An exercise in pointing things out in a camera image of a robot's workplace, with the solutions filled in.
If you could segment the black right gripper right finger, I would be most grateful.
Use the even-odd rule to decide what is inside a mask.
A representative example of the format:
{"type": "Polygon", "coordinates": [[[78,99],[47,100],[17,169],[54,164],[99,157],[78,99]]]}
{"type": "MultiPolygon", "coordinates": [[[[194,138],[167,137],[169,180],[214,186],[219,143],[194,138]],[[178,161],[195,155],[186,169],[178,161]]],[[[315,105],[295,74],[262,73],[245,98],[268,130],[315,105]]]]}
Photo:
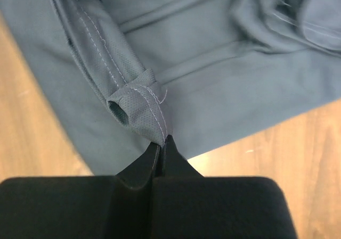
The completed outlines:
{"type": "Polygon", "coordinates": [[[153,179],[152,238],[296,238],[278,184],[267,177],[204,177],[168,136],[153,179]]]}

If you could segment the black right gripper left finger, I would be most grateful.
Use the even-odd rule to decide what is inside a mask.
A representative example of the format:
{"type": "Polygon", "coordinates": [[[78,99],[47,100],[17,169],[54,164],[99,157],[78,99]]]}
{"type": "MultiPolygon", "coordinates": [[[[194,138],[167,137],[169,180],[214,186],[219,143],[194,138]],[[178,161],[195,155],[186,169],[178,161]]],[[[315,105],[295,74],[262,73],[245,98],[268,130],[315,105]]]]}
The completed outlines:
{"type": "Polygon", "coordinates": [[[1,183],[1,238],[146,238],[160,148],[114,176],[17,177],[1,183]]]}

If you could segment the grey t shirt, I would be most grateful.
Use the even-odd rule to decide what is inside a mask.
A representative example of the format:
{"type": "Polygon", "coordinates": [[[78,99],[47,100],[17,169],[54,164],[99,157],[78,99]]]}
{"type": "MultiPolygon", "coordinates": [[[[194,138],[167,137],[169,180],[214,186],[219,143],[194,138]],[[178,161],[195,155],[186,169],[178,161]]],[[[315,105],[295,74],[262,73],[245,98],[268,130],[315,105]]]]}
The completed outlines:
{"type": "Polygon", "coordinates": [[[340,0],[1,0],[74,146],[116,174],[191,158],[340,98],[340,0]]]}

